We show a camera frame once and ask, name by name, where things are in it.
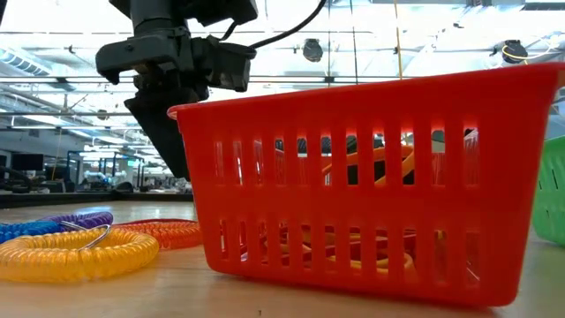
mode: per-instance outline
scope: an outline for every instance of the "wooden table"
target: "wooden table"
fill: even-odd
[[[115,201],[0,210],[0,222],[108,210],[117,223],[194,218],[184,202]],[[508,307],[469,309],[293,288],[215,273],[202,247],[167,251],[146,268],[76,285],[0,282],[0,317],[563,317],[565,249],[531,233],[520,292]]]

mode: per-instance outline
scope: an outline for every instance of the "blue coiled keychain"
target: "blue coiled keychain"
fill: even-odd
[[[0,244],[22,235],[43,235],[61,231],[59,224],[52,221],[0,224]]]

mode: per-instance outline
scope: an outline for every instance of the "coiled wrist keychain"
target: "coiled wrist keychain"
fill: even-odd
[[[110,212],[94,212],[81,215],[46,216],[40,219],[40,221],[53,221],[56,223],[70,222],[84,229],[92,229],[99,225],[112,224],[114,216]],[[67,227],[61,227],[61,231],[68,230]]]
[[[79,228],[65,221],[62,225]],[[0,246],[0,279],[72,283],[106,278],[141,268],[158,252],[155,238],[110,229],[108,224],[85,231],[25,236]]]
[[[146,233],[159,241],[162,249],[193,247],[202,244],[197,222],[183,219],[149,219],[116,224],[118,229]]]
[[[42,235],[59,231],[59,224],[52,221],[0,224],[0,244],[22,235]]]

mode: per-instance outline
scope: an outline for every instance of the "black cable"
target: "black cable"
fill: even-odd
[[[222,38],[220,38],[220,41],[226,41],[228,40],[228,38],[231,36],[231,34],[233,33],[233,31],[236,29],[237,27],[237,22],[234,22],[231,24],[230,27],[228,27],[228,30],[226,31],[226,33],[223,35]]]
[[[303,27],[305,27],[308,23],[312,22],[312,20],[314,18],[316,18],[316,16],[318,15],[318,13],[320,13],[320,11],[324,8],[324,5],[326,4],[327,0],[320,0],[320,3],[318,4],[318,6],[316,7],[316,9],[314,10],[314,12],[312,12],[312,14],[310,14],[308,16],[308,18],[306,18],[304,21],[302,21],[300,24],[298,24],[297,26],[294,26],[292,29],[288,30],[288,31],[284,31],[281,34],[275,35],[271,38],[259,41],[257,43],[254,43],[252,45],[250,45],[249,47],[252,49],[258,49],[260,47],[264,47],[265,45],[277,42],[279,40],[284,39],[285,37],[288,37],[289,35],[292,35],[298,31],[300,31],[300,29],[302,29]]]
[[[357,41],[355,40],[355,20],[353,19],[353,0],[350,0],[350,9],[351,9],[351,29],[353,31],[353,56],[355,61],[355,84],[359,84],[359,76],[358,76],[358,69],[357,69]]]

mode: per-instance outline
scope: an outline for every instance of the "orange coiled keychain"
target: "orange coiled keychain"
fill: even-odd
[[[200,225],[183,219],[149,219],[116,224],[118,229],[146,233],[157,239],[162,249],[193,247],[202,244]]]

